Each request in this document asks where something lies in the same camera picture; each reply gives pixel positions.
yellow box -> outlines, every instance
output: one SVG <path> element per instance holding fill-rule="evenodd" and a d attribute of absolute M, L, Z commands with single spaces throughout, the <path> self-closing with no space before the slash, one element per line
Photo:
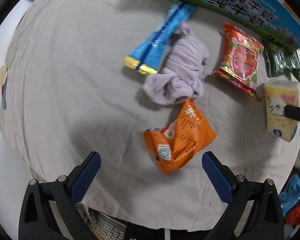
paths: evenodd
<path fill-rule="evenodd" d="M 273 79 L 263 87 L 267 111 L 267 131 L 291 142 L 297 132 L 298 121 L 283 116 L 286 104 L 298 106 L 298 82 Z"/>

gold wrapper end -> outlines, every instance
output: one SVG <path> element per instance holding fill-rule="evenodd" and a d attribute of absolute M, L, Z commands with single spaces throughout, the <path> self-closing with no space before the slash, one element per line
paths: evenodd
<path fill-rule="evenodd" d="M 125 56 L 124 60 L 123 60 L 123 64 L 131 69 L 136 69 L 137 66 L 139 65 L 139 63 L 140 63 L 139 60 L 137 60 L 131 56 Z M 152 67 L 149 67 L 146 64 L 142 64 L 140 66 L 140 68 L 138 69 L 138 72 L 143 75 L 149 75 L 149 74 L 157 74 L 158 71 Z"/>

wrinkled fabric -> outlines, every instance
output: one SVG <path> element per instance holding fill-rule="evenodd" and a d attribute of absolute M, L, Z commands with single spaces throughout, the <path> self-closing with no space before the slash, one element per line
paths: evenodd
<path fill-rule="evenodd" d="M 284 190 L 280 192 L 279 200 L 283 216 L 300 201 L 300 177 L 297 174 L 291 177 Z"/>
<path fill-rule="evenodd" d="M 205 44 L 186 22 L 182 22 L 180 39 L 174 44 L 166 66 L 160 74 L 150 74 L 146 78 L 144 91 L 152 101 L 162 106 L 202 97 L 202 64 L 208 57 Z"/>
<path fill-rule="evenodd" d="M 153 103 L 142 89 L 145 76 L 122 59 L 164 21 L 171 4 L 35 0 L 7 51 L 1 132 L 46 181 L 68 175 L 91 151 L 100 153 L 101 168 L 83 199 L 90 208 L 148 228 L 208 230 L 227 205 L 202 169 L 202 154 L 212 151 L 250 181 L 272 178 L 280 191 L 298 155 L 300 124 L 290 143 L 271 135 L 264 101 L 211 74 L 222 56 L 222 25 L 234 21 L 198 8 L 187 23 L 210 58 L 203 68 L 205 93 L 195 104 L 218 136 L 184 167 L 164 175 L 143 133 L 174 121 L 179 105 Z M 257 72 L 259 87 L 269 81 L 262 57 Z"/>

orange snack bag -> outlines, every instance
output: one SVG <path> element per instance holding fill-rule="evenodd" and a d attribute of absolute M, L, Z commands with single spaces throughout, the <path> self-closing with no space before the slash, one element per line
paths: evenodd
<path fill-rule="evenodd" d="M 184 102 L 178 118 L 169 126 L 143 134 L 149 150 L 164 174 L 183 167 L 217 136 L 192 99 Z"/>

purple fluffy cloth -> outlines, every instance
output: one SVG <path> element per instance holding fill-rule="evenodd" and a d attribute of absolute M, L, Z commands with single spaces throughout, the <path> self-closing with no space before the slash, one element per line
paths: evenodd
<path fill-rule="evenodd" d="M 185 22 L 180 23 L 180 36 L 162 72 L 150 74 L 143 85 L 152 101 L 162 106 L 203 95 L 202 64 L 209 57 L 208 49 Z"/>

